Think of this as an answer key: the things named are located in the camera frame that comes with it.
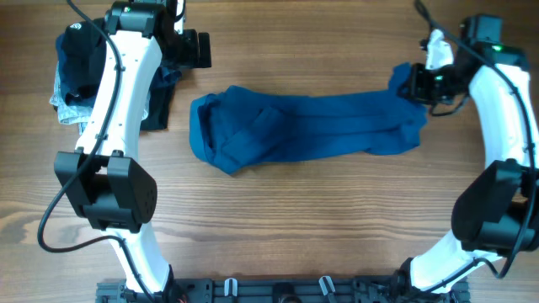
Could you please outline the blue polo shirt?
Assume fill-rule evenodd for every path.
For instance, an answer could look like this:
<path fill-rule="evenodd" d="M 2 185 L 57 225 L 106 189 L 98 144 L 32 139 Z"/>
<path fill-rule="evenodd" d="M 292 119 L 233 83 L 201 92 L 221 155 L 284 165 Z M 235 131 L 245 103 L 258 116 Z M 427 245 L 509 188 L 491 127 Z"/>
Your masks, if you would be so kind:
<path fill-rule="evenodd" d="M 391 156 L 420 144 L 425 107 L 398 95 L 411 72 L 395 66 L 387 89 L 310 97 L 231 86 L 190 106 L 189 143 L 201 161 L 234 174 L 267 162 L 366 152 Z"/>

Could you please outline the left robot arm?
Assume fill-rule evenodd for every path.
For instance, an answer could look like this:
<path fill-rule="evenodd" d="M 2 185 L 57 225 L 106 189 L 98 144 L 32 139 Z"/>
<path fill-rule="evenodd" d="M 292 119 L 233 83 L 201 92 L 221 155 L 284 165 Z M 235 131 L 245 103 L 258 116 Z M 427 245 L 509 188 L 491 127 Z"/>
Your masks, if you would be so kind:
<path fill-rule="evenodd" d="M 185 302 L 151 220 L 155 180 L 138 162 L 140 126 L 152 79 L 161 66 L 211 66 L 210 37 L 184 27 L 178 1 L 114 3 L 99 28 L 106 44 L 104 71 L 89 122 L 71 152 L 54 163 L 76 215 L 100 231 L 120 260 L 126 279 L 117 302 Z"/>

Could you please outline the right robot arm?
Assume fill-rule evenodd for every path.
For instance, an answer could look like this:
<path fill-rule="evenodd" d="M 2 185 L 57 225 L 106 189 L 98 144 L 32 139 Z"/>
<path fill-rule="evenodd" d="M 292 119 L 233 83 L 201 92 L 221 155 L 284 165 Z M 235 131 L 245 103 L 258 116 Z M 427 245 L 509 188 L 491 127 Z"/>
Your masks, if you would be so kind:
<path fill-rule="evenodd" d="M 435 109 L 455 97 L 473 101 L 480 120 L 485 169 L 457 199 L 451 229 L 395 274 L 409 300 L 450 292 L 481 267 L 502 279 L 515 257 L 538 247 L 538 129 L 523 50 L 505 45 L 502 20 L 476 14 L 452 35 L 433 19 L 421 43 L 425 63 L 412 67 L 401 96 Z"/>

